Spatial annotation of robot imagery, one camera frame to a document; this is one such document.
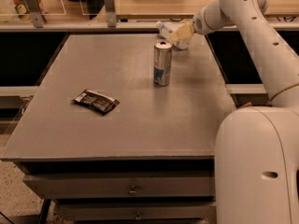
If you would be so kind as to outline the yellow foam-padded gripper finger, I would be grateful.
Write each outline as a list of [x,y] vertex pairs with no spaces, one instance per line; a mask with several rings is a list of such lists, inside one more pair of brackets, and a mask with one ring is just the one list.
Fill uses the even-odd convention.
[[176,31],[172,32],[169,36],[170,40],[175,43],[182,39],[192,37],[194,29],[191,23],[187,22],[181,25]]

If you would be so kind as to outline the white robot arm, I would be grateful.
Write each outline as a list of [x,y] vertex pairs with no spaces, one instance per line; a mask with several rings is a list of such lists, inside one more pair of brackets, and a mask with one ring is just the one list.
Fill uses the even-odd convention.
[[299,224],[299,58],[268,23],[263,0],[216,0],[193,17],[207,35],[234,25],[269,97],[221,124],[215,145],[218,224]]

